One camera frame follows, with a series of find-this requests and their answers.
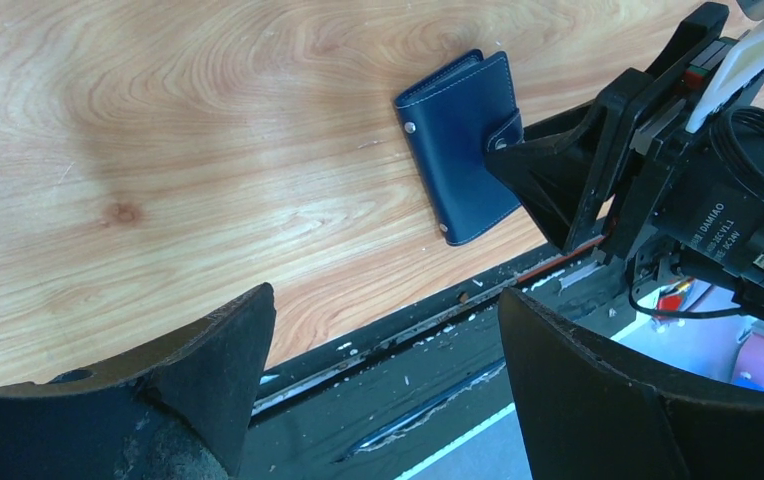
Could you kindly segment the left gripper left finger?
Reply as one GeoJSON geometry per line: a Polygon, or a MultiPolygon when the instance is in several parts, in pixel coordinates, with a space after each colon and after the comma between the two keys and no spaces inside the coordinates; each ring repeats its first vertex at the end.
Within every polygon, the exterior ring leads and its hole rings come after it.
{"type": "Polygon", "coordinates": [[[234,479],[274,333],[260,284],[46,383],[0,387],[0,479],[234,479]]]}

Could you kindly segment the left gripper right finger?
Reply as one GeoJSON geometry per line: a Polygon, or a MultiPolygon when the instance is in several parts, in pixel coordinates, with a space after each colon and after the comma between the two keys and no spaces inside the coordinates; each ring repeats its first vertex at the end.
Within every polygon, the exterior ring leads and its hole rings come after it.
{"type": "Polygon", "coordinates": [[[498,320],[536,479],[764,479],[764,393],[672,367],[506,289],[498,320]]]}

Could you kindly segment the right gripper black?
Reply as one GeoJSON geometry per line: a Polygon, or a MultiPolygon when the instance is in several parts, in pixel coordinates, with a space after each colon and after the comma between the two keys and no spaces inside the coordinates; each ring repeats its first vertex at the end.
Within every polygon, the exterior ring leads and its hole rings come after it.
{"type": "Polygon", "coordinates": [[[485,166],[569,253],[583,242],[580,202],[603,147],[614,199],[603,247],[628,262],[630,298],[655,278],[693,277],[730,290],[733,314],[764,320],[764,110],[752,104],[764,69],[697,132],[685,130],[739,41],[722,33],[728,15],[723,4],[700,5],[648,69],[630,68],[594,99],[526,126],[485,166]]]}

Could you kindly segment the blue leather card holder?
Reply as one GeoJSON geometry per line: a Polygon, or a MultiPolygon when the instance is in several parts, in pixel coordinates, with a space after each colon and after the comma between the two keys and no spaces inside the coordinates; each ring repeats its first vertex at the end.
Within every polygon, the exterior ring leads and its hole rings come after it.
{"type": "Polygon", "coordinates": [[[519,208],[484,164],[524,137],[505,52],[465,53],[401,92],[394,109],[447,244],[467,244],[519,208]]]}

